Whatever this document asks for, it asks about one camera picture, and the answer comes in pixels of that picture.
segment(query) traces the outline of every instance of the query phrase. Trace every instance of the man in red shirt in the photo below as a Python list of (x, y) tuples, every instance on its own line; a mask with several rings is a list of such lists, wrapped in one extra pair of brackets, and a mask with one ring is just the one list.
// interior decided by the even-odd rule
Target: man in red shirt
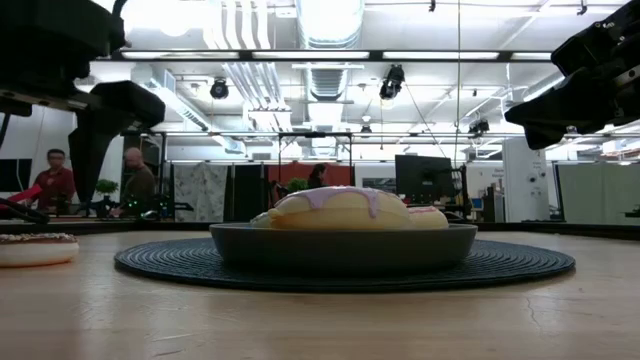
[(38, 210), (56, 212), (57, 199), (64, 197), (67, 204), (71, 202), (76, 186), (73, 182), (73, 172), (64, 167), (65, 160), (66, 155), (60, 149), (47, 152), (49, 170), (41, 172), (35, 181), (35, 184), (42, 188), (42, 192), (27, 200), (27, 206), (38, 200)]

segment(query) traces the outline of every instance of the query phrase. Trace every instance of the computer monitor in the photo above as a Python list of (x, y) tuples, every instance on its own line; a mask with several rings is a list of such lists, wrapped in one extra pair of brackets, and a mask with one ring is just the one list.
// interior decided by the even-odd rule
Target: computer monitor
[(31, 159), (0, 160), (0, 192), (20, 192), (31, 184)]
[(451, 159), (396, 155), (396, 194), (412, 204), (433, 204), (456, 196)]

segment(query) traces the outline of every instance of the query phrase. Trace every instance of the ceiling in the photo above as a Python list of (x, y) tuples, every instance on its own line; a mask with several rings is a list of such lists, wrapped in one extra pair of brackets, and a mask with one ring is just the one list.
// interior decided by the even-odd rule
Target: ceiling
[[(113, 3), (113, 0), (95, 1), (106, 8)], [(129, 20), (127, 39), (134, 49), (207, 48), (202, 27), (215, 19), (207, 15), (206, 1), (151, 1), (129, 0), (125, 7), (123, 17), (125, 21)], [(436, 10), (430, 13), (429, 1), (366, 0), (359, 48), (456, 51), (460, 47), (462, 50), (548, 52), (626, 2), (589, 0), (587, 13), (577, 16), (579, 0), (464, 0), (460, 5), (458, 24), (456, 1), (438, 0)], [(326, 17), (327, 26), (331, 26), (332, 3), (339, 4), (339, 1), (327, 0), (327, 13), (317, 15)], [(163, 4), (171, 4), (172, 11), (162, 10)], [(299, 48), (296, 19), (290, 16), (295, 15), (295, 2), (268, 0), (267, 6), (270, 43), (276, 49)], [(239, 10), (240, 2), (236, 16), (238, 37), (242, 20)], [(160, 28), (167, 21), (188, 24), (185, 26), (191, 28), (182, 36), (167, 36)], [(303, 71), (294, 70), (291, 65), (276, 63), (276, 70), (287, 105), (292, 110), (291, 122), (295, 126), (308, 120), (306, 104), (309, 99), (304, 88)], [(362, 70), (350, 71), (347, 89), (340, 99), (347, 103), (341, 122), (359, 124), (362, 116), (368, 115), (372, 123), (395, 124), (393, 131), (414, 129), (416, 124), (423, 123), (422, 117), (425, 117), (424, 122), (437, 127), (439, 131), (453, 132), (456, 119), (497, 91), (508, 87), (530, 87), (557, 71), (552, 64), (465, 63), (459, 66), (455, 61), (407, 63), (403, 64), (406, 74), (403, 90), (395, 99), (394, 106), (383, 110), (376, 94), (390, 63), (363, 65)], [(153, 66), (156, 70), (166, 69), (173, 73), (178, 80), (177, 91), (202, 113), (212, 117), (212, 123), (216, 122), (216, 116), (242, 115), (243, 98), (230, 80), (227, 80), (230, 94), (226, 99), (213, 100), (208, 94), (213, 78), (226, 76), (222, 64), (164, 62), (153, 63)], [(92, 71), (100, 80), (108, 80), (114, 77), (113, 73), (127, 70), (122, 64), (102, 63), (93, 67)], [(456, 92), (458, 81), (463, 89), (459, 102)], [(495, 111), (493, 114), (500, 116), (501, 112)], [(182, 119), (169, 111), (166, 121), (180, 122)], [(225, 124), (217, 126), (224, 130), (225, 126), (228, 127)]]

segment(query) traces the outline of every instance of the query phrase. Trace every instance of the wooden table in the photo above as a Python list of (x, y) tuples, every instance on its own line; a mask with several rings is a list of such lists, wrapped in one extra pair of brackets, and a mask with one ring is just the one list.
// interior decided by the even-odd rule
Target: wooden table
[(85, 236), (67, 265), (0, 270), (0, 359), (640, 358), (640, 243), (526, 233), (577, 271), (480, 290), (308, 295), (118, 273), (118, 250), (206, 233)]

